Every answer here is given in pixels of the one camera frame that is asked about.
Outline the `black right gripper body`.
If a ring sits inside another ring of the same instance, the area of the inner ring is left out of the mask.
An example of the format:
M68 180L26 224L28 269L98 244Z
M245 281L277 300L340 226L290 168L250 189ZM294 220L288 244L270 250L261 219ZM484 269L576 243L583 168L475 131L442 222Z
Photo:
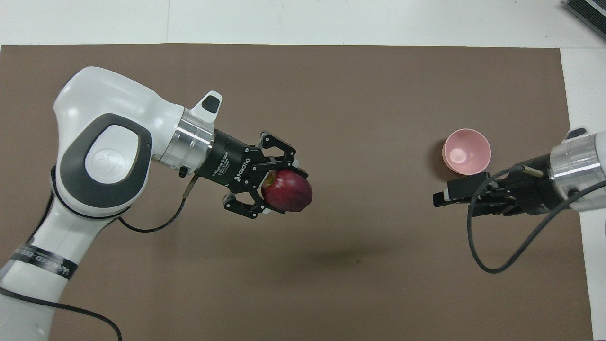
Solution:
M563 199L550 178L550 156L542 155L514 165L543 173L541 177L514 170L505 177L491 176L491 182L478 195L472 216L518 214L541 215L551 212Z

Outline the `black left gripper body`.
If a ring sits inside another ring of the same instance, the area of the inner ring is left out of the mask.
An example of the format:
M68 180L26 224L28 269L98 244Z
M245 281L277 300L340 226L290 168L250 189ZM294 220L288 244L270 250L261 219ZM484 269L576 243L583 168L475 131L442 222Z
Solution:
M233 193L247 192L245 184L260 187L266 172L254 167L266 162L259 147L248 145L220 131L214 131L214 140L196 175L229 188Z

